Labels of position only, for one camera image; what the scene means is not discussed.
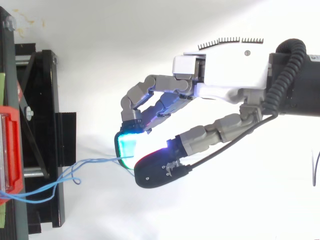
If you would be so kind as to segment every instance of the black panel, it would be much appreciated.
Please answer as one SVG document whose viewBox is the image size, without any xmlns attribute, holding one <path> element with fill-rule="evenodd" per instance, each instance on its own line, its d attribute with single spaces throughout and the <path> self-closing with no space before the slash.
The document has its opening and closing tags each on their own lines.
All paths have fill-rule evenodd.
<svg viewBox="0 0 320 240">
<path fill-rule="evenodd" d="M 36 51 L 35 43 L 16 44 L 14 47 L 16 56 L 28 56 Z"/>
</svg>

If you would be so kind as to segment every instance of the blue light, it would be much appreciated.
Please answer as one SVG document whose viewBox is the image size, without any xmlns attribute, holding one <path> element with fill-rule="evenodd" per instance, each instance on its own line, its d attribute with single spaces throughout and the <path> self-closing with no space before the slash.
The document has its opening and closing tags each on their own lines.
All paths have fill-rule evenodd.
<svg viewBox="0 0 320 240">
<path fill-rule="evenodd" d="M 129 169 L 134 169 L 136 163 L 144 156 L 168 147 L 164 136 L 160 137 L 146 132 L 120 135 L 118 137 L 118 145 L 120 157 L 133 156 L 132 158 L 122 159 L 123 164 Z"/>
<path fill-rule="evenodd" d="M 135 155 L 139 134 L 141 133 L 129 133 L 118 137 L 120 157 L 133 157 Z"/>
</svg>

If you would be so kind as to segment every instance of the black coiled cable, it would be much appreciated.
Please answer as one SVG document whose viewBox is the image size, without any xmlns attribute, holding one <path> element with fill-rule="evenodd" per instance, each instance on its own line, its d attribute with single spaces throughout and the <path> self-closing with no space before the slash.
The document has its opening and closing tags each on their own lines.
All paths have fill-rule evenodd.
<svg viewBox="0 0 320 240">
<path fill-rule="evenodd" d="M 298 72 L 301 70 L 301 67 L 305 61 L 307 51 L 306 45 L 303 41 L 299 39 L 288 39 L 281 43 L 277 49 L 276 53 L 283 53 L 283 54 L 291 54 L 288 63 L 277 77 L 275 82 L 272 84 L 271 88 L 267 92 L 265 96 L 264 103 L 262 104 L 263 115 L 271 115 L 268 118 L 258 122 L 256 125 L 250 127 L 248 130 L 240 134 L 234 140 L 223 146 L 222 148 L 218 149 L 217 151 L 211 153 L 207 157 L 197 161 L 196 163 L 189 166 L 190 171 L 201 164 L 207 162 L 208 160 L 214 158 L 215 156 L 219 155 L 223 151 L 227 150 L 241 139 L 243 139 L 246 135 L 252 133 L 255 129 L 270 122 L 271 120 L 275 119 L 278 116 L 278 108 L 281 102 L 282 97 L 287 93 L 288 88 L 294 82 L 295 77 L 297 76 Z"/>
<path fill-rule="evenodd" d="M 288 39 L 281 43 L 276 53 L 291 54 L 288 63 L 277 77 L 275 82 L 265 96 L 263 115 L 278 116 L 278 109 L 284 94 L 294 82 L 295 77 L 301 70 L 305 61 L 307 50 L 306 45 L 299 39 Z"/>
</svg>

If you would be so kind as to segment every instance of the metal rod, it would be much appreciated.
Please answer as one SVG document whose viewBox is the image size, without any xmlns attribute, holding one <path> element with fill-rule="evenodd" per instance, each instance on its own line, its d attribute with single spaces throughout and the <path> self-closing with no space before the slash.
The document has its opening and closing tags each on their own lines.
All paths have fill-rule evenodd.
<svg viewBox="0 0 320 240">
<path fill-rule="evenodd" d="M 25 178 L 38 178 L 38 177 L 43 177 L 44 173 L 42 172 L 40 167 L 36 166 L 36 167 L 24 168 L 23 175 Z"/>
<path fill-rule="evenodd" d="M 29 60 L 16 60 L 15 65 L 16 66 L 27 66 L 29 64 Z"/>
</svg>

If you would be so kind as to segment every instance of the white background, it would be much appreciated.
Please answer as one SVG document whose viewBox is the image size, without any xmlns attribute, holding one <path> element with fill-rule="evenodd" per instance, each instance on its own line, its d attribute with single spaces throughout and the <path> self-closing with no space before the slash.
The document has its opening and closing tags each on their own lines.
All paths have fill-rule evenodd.
<svg viewBox="0 0 320 240">
<path fill-rule="evenodd" d="M 300 38 L 309 54 L 320 54 L 316 0 L 0 3 L 16 17 L 16 43 L 36 43 L 38 51 L 50 49 L 59 57 L 59 106 L 77 112 L 78 160 L 114 155 L 121 98 L 149 74 L 170 75 L 174 56 L 198 44 L 264 37 L 273 52 L 283 40 Z M 238 106 L 196 99 L 152 134 L 170 139 L 237 112 Z M 311 149 L 320 150 L 319 125 L 318 118 L 279 117 L 156 189 L 138 187 L 116 164 L 87 165 L 77 175 L 82 185 L 64 184 L 63 227 L 43 224 L 43 233 L 30 239 L 319 239 L 320 184 L 312 186 L 311 164 Z"/>
</svg>

